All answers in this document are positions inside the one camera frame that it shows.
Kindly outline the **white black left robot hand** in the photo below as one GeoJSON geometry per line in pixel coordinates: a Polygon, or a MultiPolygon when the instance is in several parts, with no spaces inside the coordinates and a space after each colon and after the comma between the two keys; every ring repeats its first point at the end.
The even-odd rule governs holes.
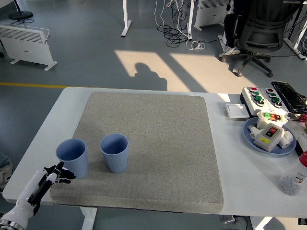
{"type": "Polygon", "coordinates": [[[13,209],[0,219],[2,230],[24,230],[40,208],[43,196],[55,183],[71,183],[76,176],[64,167],[64,162],[39,169],[19,195],[13,209]]]}

